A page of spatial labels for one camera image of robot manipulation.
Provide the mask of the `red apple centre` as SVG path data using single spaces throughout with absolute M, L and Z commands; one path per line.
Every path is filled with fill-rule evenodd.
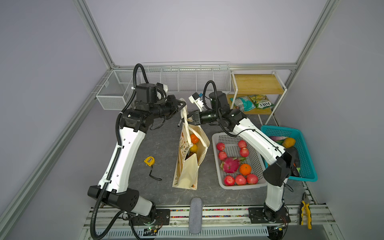
M 246 158 L 250 155 L 250 151 L 248 150 L 248 148 L 243 147 L 240 149 L 240 155 L 241 157 Z

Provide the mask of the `red apple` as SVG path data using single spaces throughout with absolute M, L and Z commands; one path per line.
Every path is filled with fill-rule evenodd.
M 232 176 L 226 176 L 224 178 L 224 184 L 225 186 L 231 187 L 235 185 L 235 179 Z
M 259 182 L 259 178 L 254 174 L 247 175 L 246 179 L 249 185 L 255 185 Z
M 239 142 L 238 142 L 238 147 L 239 147 L 240 149 L 242 149 L 242 148 L 246 148 L 246 147 L 247 147 L 247 142 L 244 141 L 244 140 L 239 141 Z
M 220 151 L 220 152 L 224 152 L 225 151 L 225 144 L 224 143 L 217 143 L 216 144 L 216 148 L 217 148 L 217 150 L 218 151 Z
M 250 151 L 248 150 L 248 148 L 243 147 L 240 149 L 240 155 L 241 157 L 246 158 L 250 155 Z
M 243 175 L 237 175 L 235 178 L 235 183 L 238 186 L 244 186 L 247 184 L 247 179 Z
M 228 156 L 227 156 L 227 153 L 224 152 L 224 151 L 220 151 L 219 154 L 218 154 L 218 158 L 219 158 L 219 160 L 221 160 L 221 161 L 226 160 L 227 157 L 228 157 Z

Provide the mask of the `small orange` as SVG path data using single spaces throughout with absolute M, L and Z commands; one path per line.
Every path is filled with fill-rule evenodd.
M 195 145 L 197 144 L 200 140 L 199 138 L 195 135 L 195 134 L 191 134 L 190 135 L 190 138 L 191 138 L 191 142 Z

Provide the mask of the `teal plastic basket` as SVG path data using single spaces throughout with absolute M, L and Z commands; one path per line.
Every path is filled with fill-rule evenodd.
M 312 161 L 312 157 L 301 131 L 287 127 L 267 125 L 262 126 L 261 131 L 270 138 L 289 137 L 296 140 L 294 147 L 298 150 L 301 169 L 299 171 L 299 177 L 290 176 L 289 180 L 302 182 L 316 182 L 318 180 L 318 175 Z

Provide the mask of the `purple eggplant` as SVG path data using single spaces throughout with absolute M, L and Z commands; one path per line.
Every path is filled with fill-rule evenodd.
M 282 136 L 270 136 L 270 139 L 275 142 L 281 142 L 287 139 L 288 137 L 282 137 Z

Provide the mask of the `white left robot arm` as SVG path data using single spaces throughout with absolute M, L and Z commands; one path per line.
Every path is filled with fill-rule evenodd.
M 119 216 L 127 214 L 129 222 L 139 216 L 152 223 L 156 220 L 156 205 L 129 188 L 129 177 L 139 147 L 155 119 L 171 119 L 186 106 L 174 95 L 167 95 L 165 85 L 151 84 L 142 64 L 133 70 L 133 92 L 128 103 L 119 112 L 115 123 L 117 144 L 109 165 L 95 186 L 89 187 L 88 196 L 96 200 L 90 222 L 92 239 L 104 238 Z M 96 220 L 101 205 L 119 209 L 106 229 L 98 234 Z

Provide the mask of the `white two-tier wooden shelf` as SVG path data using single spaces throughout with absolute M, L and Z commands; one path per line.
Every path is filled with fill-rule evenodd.
M 234 101 L 237 97 L 250 95 L 278 96 L 273 108 L 269 110 L 253 109 L 247 112 L 248 115 L 257 115 L 261 125 L 267 125 L 271 121 L 277 107 L 288 91 L 276 71 L 272 71 L 271 74 L 235 74 L 231 71 L 231 84 L 234 92 L 227 94 L 231 109 L 235 107 Z

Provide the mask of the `cream floral tote bag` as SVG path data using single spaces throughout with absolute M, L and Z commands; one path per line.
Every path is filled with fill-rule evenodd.
M 198 175 L 200 165 L 203 163 L 210 141 L 201 126 L 192 125 L 189 120 L 187 107 L 181 111 L 182 131 L 178 146 L 178 159 L 175 169 L 172 187 L 187 190 L 198 188 Z M 191 153 L 193 146 L 190 135 L 195 134 L 199 138 L 197 153 Z

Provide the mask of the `green Fox's candy bag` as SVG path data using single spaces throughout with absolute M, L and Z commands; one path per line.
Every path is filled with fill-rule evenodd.
M 274 106 L 274 104 L 268 99 L 266 95 L 252 95 L 249 96 L 255 108 L 264 110 Z

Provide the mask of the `dark cucumber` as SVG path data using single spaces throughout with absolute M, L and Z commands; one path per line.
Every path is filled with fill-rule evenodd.
M 301 168 L 299 152 L 298 152 L 298 150 L 295 147 L 292 147 L 292 156 L 293 156 L 293 159 L 294 159 L 294 166 L 296 168 Z

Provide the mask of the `red apple back right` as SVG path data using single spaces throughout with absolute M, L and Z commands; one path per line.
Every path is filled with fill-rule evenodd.
M 244 140 L 239 141 L 239 142 L 238 142 L 238 147 L 239 147 L 240 149 L 242 149 L 242 148 L 246 148 L 246 147 L 247 147 L 247 142 L 244 141 Z

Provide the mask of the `grey padded cylinder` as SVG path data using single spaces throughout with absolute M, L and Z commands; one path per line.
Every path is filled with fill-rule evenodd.
M 191 199 L 189 213 L 189 232 L 197 235 L 202 231 L 203 224 L 203 201 L 199 197 Z

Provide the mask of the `yellow lemon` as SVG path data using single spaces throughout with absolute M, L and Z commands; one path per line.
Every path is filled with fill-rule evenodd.
M 197 153 L 198 151 L 198 146 L 196 144 L 193 144 L 193 146 L 189 149 L 191 153 Z

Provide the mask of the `pink dragon fruit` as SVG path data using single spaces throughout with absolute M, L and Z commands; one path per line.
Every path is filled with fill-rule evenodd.
M 242 164 L 246 160 L 245 157 L 239 158 L 226 158 L 222 161 L 220 167 L 227 174 L 234 174 Z

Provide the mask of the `yellow mango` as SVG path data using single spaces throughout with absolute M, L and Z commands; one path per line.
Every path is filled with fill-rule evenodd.
M 282 146 L 285 148 L 285 149 L 288 149 L 288 148 L 291 148 L 291 147 L 294 147 L 296 144 L 296 140 L 294 138 L 286 138 L 283 143 L 282 143 Z

